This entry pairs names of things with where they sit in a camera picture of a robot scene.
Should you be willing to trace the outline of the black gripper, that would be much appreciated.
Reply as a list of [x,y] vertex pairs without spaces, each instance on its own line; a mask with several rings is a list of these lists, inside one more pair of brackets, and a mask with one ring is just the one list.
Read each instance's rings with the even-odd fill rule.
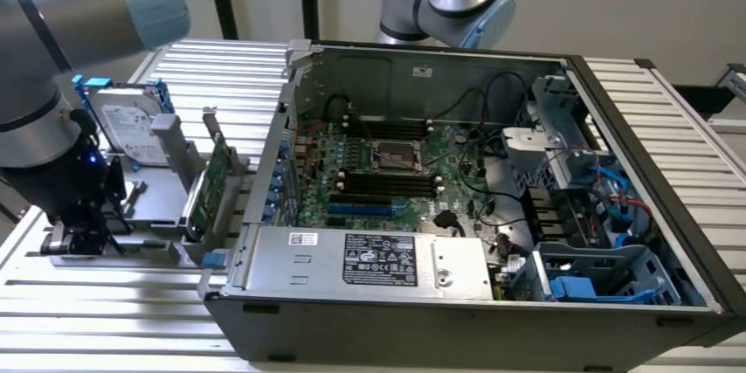
[[115,237],[130,233],[124,221],[124,172],[120,160],[79,157],[33,170],[33,198],[44,209],[52,232],[40,247],[43,255],[102,255],[124,248]]

